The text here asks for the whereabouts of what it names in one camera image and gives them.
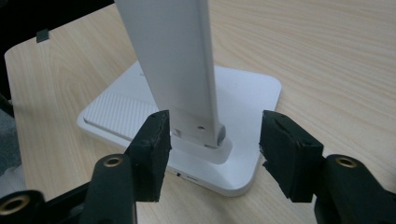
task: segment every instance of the table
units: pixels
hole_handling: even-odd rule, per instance
[[[325,146],[362,161],[396,192],[396,2],[210,0],[215,63],[276,77],[276,111]],[[6,55],[28,189],[46,200],[91,179],[114,147],[77,126],[83,108],[136,61],[111,5],[27,40]],[[166,173],[140,223],[315,223],[263,167],[243,196],[227,198]]]

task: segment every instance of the white device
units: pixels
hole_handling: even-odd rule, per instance
[[[115,3],[138,62],[81,112],[79,127],[125,149],[150,114],[168,109],[167,170],[225,196],[245,193],[279,81],[214,66],[206,0]]]

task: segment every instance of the white base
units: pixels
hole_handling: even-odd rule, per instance
[[[219,121],[227,137],[219,149],[200,147],[171,136],[167,170],[225,196],[245,193],[256,172],[262,111],[275,110],[277,79],[215,66]],[[125,149],[146,118],[158,111],[138,62],[78,116],[78,126]]]

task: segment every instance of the light wood surface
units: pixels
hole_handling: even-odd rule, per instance
[[[276,111],[325,145],[362,161],[396,192],[396,1],[211,0],[215,63],[282,83]],[[91,179],[115,148],[77,117],[135,60],[116,7],[105,7],[6,53],[28,189],[49,200]],[[259,167],[249,192],[226,198],[166,173],[139,223],[316,223]]]

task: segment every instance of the lamp base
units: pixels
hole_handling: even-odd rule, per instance
[[[262,111],[275,110],[274,77],[215,66],[219,121],[227,135],[212,149],[171,136],[167,170],[222,195],[245,193],[260,159]],[[78,126],[125,150],[146,118],[157,112],[139,62],[134,63],[78,116]]]

